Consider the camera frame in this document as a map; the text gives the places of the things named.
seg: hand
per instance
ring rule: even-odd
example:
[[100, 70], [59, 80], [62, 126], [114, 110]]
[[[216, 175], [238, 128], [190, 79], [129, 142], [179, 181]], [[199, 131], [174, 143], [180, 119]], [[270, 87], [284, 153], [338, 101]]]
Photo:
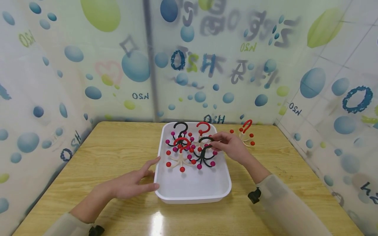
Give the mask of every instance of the hand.
[[219, 132], [211, 137], [215, 140], [215, 142], [211, 142], [212, 149], [224, 151], [232, 160], [242, 165], [254, 158], [245, 148], [240, 138], [234, 134]]
[[142, 193], [153, 192], [155, 190], [158, 190], [159, 184], [150, 183], [139, 185], [139, 182], [144, 177], [153, 177], [155, 175], [155, 173], [149, 170], [149, 168], [152, 165], [158, 163], [159, 160], [160, 157], [157, 157], [153, 160], [149, 160], [142, 166], [141, 169], [131, 171], [102, 184], [107, 186], [112, 198], [118, 199], [129, 199], [138, 196]]

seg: sleeve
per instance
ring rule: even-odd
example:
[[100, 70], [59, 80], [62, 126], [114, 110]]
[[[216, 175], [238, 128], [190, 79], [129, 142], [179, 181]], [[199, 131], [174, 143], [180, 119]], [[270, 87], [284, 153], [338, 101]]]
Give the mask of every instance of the sleeve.
[[70, 213], [62, 215], [43, 236], [88, 236], [93, 224], [86, 224]]
[[312, 210], [277, 176], [257, 184], [260, 202], [291, 236], [332, 235]]

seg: red question mark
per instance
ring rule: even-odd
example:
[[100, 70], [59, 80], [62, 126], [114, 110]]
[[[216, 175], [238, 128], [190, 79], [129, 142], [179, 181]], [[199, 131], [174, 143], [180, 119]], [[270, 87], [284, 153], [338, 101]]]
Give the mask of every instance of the red question mark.
[[197, 124], [197, 127], [198, 127], [199, 125], [201, 125], [201, 124], [206, 124], [206, 125], [208, 126], [208, 129], [205, 130], [205, 131], [199, 130], [198, 132], [200, 133], [200, 136], [202, 136], [204, 133], [207, 133], [207, 132], [210, 131], [210, 125], [209, 125], [209, 123], [203, 121], [203, 122], [198, 123], [198, 124]]
[[173, 142], [173, 145], [176, 146], [177, 142], [180, 141], [180, 140], [186, 141], [186, 146], [184, 146], [180, 149], [180, 153], [183, 153], [183, 150], [185, 150], [185, 148], [189, 147], [192, 143], [187, 138], [180, 137], [180, 138], [175, 139], [175, 141]]
[[247, 121], [244, 123], [243, 128], [245, 127], [245, 125], [246, 125], [247, 123], [249, 123], [249, 124], [248, 124], [247, 128], [244, 129], [243, 134], [245, 134], [245, 131], [247, 131], [247, 129], [249, 129], [249, 128], [251, 127], [251, 125], [252, 125], [252, 120], [247, 120]]

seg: blue circle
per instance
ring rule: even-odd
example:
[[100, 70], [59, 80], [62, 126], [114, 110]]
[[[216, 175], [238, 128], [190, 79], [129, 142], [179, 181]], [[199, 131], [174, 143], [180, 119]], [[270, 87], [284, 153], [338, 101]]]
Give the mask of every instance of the blue circle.
[[277, 68], [277, 63], [273, 59], [268, 59], [264, 64], [264, 72], [270, 73]]
[[169, 104], [168, 109], [173, 111], [174, 109], [176, 109], [176, 106], [174, 104]]
[[50, 140], [45, 140], [45, 141], [42, 142], [42, 148], [43, 149], [47, 149], [47, 148], [51, 147], [51, 145], [52, 145], [52, 143], [51, 143]]
[[174, 22], [178, 15], [178, 6], [175, 0], [163, 0], [160, 4], [160, 13], [167, 22]]
[[325, 72], [322, 68], [307, 71], [301, 79], [300, 91], [305, 98], [316, 97], [324, 88]]
[[63, 103], [59, 104], [59, 111], [64, 118], [68, 117], [66, 106]]
[[4, 20], [5, 20], [8, 24], [10, 24], [10, 25], [14, 25], [14, 24], [15, 24], [14, 19], [13, 19], [13, 16], [12, 16], [9, 12], [7, 12], [7, 11], [3, 11], [3, 18], [4, 18]]
[[356, 129], [356, 121], [349, 116], [340, 116], [333, 123], [333, 127], [339, 134], [351, 134]]
[[57, 135], [57, 136], [60, 136], [60, 135], [62, 135], [63, 134], [63, 129], [62, 128], [57, 128], [56, 130], [55, 130], [55, 134]]
[[30, 2], [29, 3], [29, 8], [35, 14], [40, 14], [42, 12], [41, 7], [38, 4], [36, 4], [35, 2]]
[[335, 149], [335, 154], [336, 154], [336, 156], [341, 156], [342, 155], [342, 150], [340, 148]]
[[89, 80], [93, 80], [93, 76], [91, 74], [86, 74], [85, 77]]
[[294, 139], [295, 139], [296, 141], [301, 140], [301, 134], [300, 134], [300, 133], [295, 133], [295, 134], [294, 134]]
[[341, 167], [349, 174], [355, 174], [359, 171], [359, 159], [352, 154], [344, 154], [341, 159]]
[[12, 163], [19, 163], [22, 159], [22, 156], [20, 153], [13, 153], [11, 155], [11, 162]]
[[9, 208], [9, 202], [6, 198], [0, 198], [0, 214], [6, 212]]
[[217, 84], [217, 83], [214, 84], [214, 85], [213, 85], [213, 89], [214, 89], [215, 91], [218, 91], [218, 90], [219, 90], [219, 84]]
[[4, 141], [8, 138], [8, 131], [6, 129], [0, 129], [0, 141]]
[[348, 87], [349, 87], [349, 79], [341, 78], [341, 79], [336, 80], [333, 83], [331, 90], [334, 95], [341, 96], [348, 90]]
[[223, 95], [223, 102], [224, 103], [231, 103], [234, 100], [234, 95], [232, 93], [225, 93]]
[[102, 96], [101, 91], [94, 86], [88, 86], [85, 89], [85, 95], [94, 100], [100, 99]]
[[80, 48], [73, 45], [64, 48], [64, 55], [72, 62], [81, 62], [84, 59], [84, 54]]
[[194, 28], [193, 26], [183, 26], [180, 31], [181, 39], [189, 43], [194, 39]]
[[314, 146], [314, 143], [312, 142], [311, 139], [309, 139], [309, 140], [306, 141], [306, 146], [307, 146], [308, 148], [312, 148], [312, 147]]
[[48, 64], [50, 63], [49, 60], [46, 58], [46, 57], [42, 57], [42, 60], [43, 60], [43, 63], [48, 66]]
[[17, 147], [23, 153], [31, 153], [39, 144], [39, 137], [36, 133], [27, 132], [21, 134], [17, 139]]
[[176, 76], [176, 82], [181, 85], [181, 86], [185, 86], [188, 84], [188, 75], [186, 73], [179, 73], [177, 76]]
[[49, 18], [50, 21], [56, 21], [56, 15], [52, 12], [47, 13], [47, 18]]
[[324, 176], [324, 182], [325, 182], [328, 186], [333, 186], [333, 179], [332, 179], [329, 175], [325, 175], [325, 176]]
[[132, 51], [130, 57], [125, 54], [122, 58], [123, 72], [135, 82], [144, 82], [150, 77], [148, 58], [139, 51]]
[[159, 68], [164, 68], [168, 65], [168, 55], [165, 52], [160, 52], [155, 55], [155, 64]]
[[50, 29], [50, 23], [45, 19], [40, 19], [39, 24], [44, 29]]
[[44, 114], [44, 110], [43, 110], [42, 107], [40, 107], [40, 106], [34, 107], [34, 109], [33, 109], [33, 115], [35, 117], [37, 117], [37, 118], [42, 117], [43, 114]]
[[196, 102], [204, 102], [206, 100], [206, 94], [202, 91], [196, 92], [194, 95], [194, 100]]
[[62, 72], [62, 71], [60, 71], [60, 70], [57, 70], [57, 71], [56, 71], [56, 73], [58, 74], [58, 76], [59, 76], [60, 78], [62, 78], [62, 77], [63, 77], [63, 72]]
[[265, 94], [260, 94], [255, 99], [256, 106], [263, 106], [268, 102], [268, 97]]

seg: table surface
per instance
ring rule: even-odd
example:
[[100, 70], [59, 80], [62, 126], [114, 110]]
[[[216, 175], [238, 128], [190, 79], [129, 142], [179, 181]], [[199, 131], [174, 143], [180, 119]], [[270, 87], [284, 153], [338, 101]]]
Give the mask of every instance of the table surface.
[[[91, 189], [140, 168], [158, 152], [164, 123], [101, 122], [78, 149], [14, 236], [40, 236]], [[218, 131], [240, 125], [215, 125]], [[362, 235], [306, 162], [272, 125], [253, 125], [249, 151], [279, 176], [333, 235]], [[96, 223], [106, 235], [285, 235], [261, 204], [247, 198], [256, 189], [248, 172], [228, 157], [232, 191], [219, 202], [169, 205], [155, 193], [112, 200]]]

